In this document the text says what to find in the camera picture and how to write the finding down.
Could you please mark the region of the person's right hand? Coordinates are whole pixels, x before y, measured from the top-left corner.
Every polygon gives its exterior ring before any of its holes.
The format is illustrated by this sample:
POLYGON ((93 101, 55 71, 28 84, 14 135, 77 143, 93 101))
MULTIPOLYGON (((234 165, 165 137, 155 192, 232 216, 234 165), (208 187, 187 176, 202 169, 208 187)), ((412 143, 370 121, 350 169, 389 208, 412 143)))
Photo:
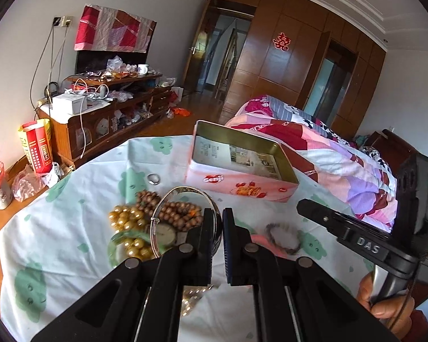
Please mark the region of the person's right hand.
POLYGON ((387 328, 398 338, 404 338, 411 330, 411 314, 414 310, 414 299, 396 296, 371 305, 373 291, 373 274, 365 275, 359 284, 356 300, 379 320, 387 321, 387 328))

